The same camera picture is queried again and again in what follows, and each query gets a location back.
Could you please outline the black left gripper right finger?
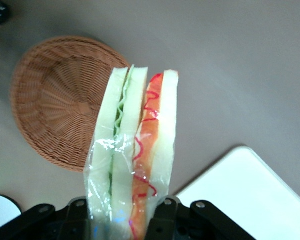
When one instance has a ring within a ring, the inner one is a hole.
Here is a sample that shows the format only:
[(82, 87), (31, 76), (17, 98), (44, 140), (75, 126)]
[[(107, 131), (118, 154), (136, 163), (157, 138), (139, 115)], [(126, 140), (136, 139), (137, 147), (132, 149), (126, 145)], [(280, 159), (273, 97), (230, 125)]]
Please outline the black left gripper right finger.
[(150, 220), (146, 240), (253, 240), (247, 231), (206, 200), (184, 206), (167, 196)]

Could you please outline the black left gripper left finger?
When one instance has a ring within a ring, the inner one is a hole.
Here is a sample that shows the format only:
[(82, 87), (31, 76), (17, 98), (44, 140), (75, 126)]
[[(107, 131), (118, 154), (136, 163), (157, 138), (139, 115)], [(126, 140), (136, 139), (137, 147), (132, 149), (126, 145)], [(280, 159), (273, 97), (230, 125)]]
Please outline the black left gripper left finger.
[(56, 210), (39, 204), (0, 227), (0, 240), (90, 240), (91, 224), (85, 198)]

